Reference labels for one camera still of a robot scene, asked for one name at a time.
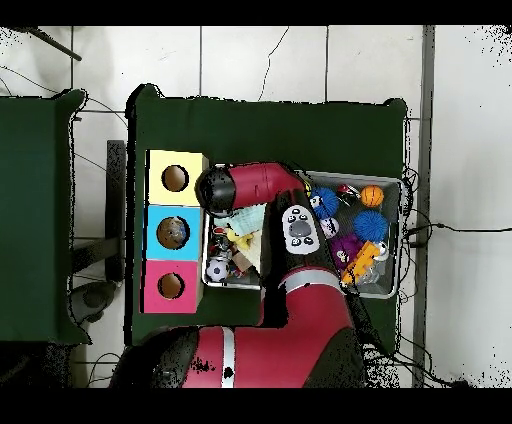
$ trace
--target white stripe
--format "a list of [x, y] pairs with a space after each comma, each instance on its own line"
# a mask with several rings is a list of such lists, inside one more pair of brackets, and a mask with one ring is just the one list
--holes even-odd
[[331, 286], [341, 292], [339, 277], [322, 269], [305, 269], [304, 271], [296, 272], [284, 280], [279, 287], [283, 284], [285, 285], [286, 293], [304, 287], [306, 284]]
[[[224, 357], [222, 358], [222, 388], [232, 389], [235, 385], [235, 335], [231, 328], [222, 327], [224, 333]], [[231, 370], [226, 377], [226, 368]]]

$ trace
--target blue plush ball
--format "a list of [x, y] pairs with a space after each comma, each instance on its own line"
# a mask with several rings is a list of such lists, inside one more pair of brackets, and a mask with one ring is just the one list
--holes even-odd
[[363, 211], [354, 218], [354, 233], [362, 241], [380, 243], [388, 232], [388, 221], [377, 211]]
[[318, 219], [327, 219], [332, 218], [338, 210], [340, 199], [331, 189], [317, 187], [311, 190], [309, 201]]

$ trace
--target white plush toy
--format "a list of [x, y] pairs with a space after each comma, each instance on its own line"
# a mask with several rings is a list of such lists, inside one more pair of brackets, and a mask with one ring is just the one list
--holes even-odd
[[320, 220], [320, 226], [327, 239], [333, 238], [340, 230], [340, 224], [334, 218]]

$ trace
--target stuffed animal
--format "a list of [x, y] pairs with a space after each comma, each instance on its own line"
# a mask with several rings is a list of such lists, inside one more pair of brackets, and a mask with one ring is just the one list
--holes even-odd
[[318, 219], [332, 218], [340, 203], [336, 193], [326, 187], [314, 188], [309, 201]]
[[340, 230], [340, 224], [334, 218], [322, 219], [320, 227], [322, 227], [326, 239], [333, 238]]
[[356, 258], [358, 252], [363, 247], [363, 242], [355, 234], [349, 234], [329, 240], [329, 246], [334, 265], [338, 270], [343, 271]]
[[247, 241], [252, 239], [252, 234], [246, 234], [245, 236], [240, 237], [231, 228], [228, 228], [226, 230], [226, 235], [227, 235], [229, 241], [232, 241], [233, 243], [235, 243], [239, 249], [241, 249], [241, 250], [249, 249], [249, 243], [247, 243]]

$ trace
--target white toy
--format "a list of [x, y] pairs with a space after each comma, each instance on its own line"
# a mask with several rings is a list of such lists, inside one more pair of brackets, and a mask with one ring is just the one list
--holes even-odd
[[225, 280], [229, 274], [228, 262], [223, 258], [211, 258], [206, 264], [206, 275], [214, 283], [220, 283]]
[[320, 220], [320, 227], [327, 239], [333, 238], [340, 230], [340, 224], [334, 218]]
[[375, 243], [375, 246], [379, 248], [379, 256], [375, 256], [373, 259], [377, 262], [384, 262], [389, 257], [388, 245], [381, 241], [380, 243]]

